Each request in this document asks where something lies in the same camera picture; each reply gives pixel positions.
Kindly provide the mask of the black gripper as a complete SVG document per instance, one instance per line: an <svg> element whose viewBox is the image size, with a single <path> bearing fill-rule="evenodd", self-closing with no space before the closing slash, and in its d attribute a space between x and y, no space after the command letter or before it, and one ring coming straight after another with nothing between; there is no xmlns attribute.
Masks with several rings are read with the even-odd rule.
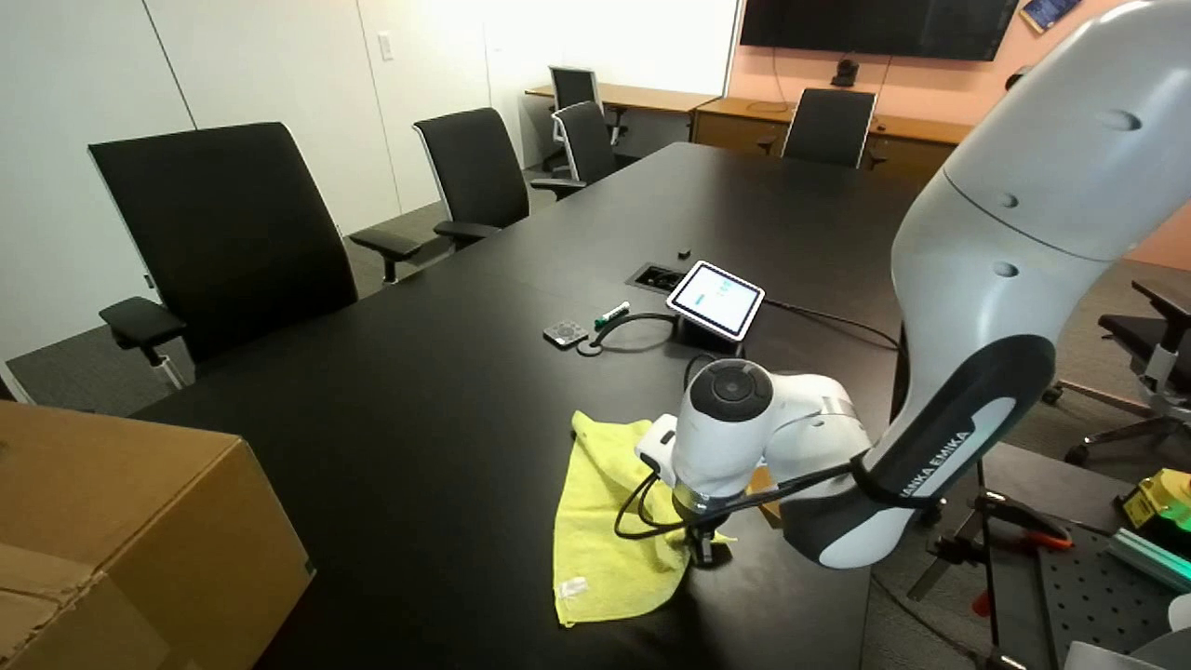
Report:
<svg viewBox="0 0 1191 670"><path fill-rule="evenodd" d="M695 568L719 568L731 559L728 545L715 535L715 528L738 515L743 504L743 494L728 494L728 499L708 499L695 494L693 489L678 484L673 489L673 511L685 523L685 545L688 545L688 561Z"/></svg>

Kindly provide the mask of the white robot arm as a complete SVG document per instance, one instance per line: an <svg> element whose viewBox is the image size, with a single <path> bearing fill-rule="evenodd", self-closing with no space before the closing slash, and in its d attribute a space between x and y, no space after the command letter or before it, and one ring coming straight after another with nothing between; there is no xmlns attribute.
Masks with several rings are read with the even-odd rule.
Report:
<svg viewBox="0 0 1191 670"><path fill-rule="evenodd" d="M909 523L1054 384L1079 297L1191 202L1191 0L1115 0L1034 62L919 189L888 245L909 386L883 432L818 372L719 356L650 444L702 535L756 494L826 568Z"/></svg>

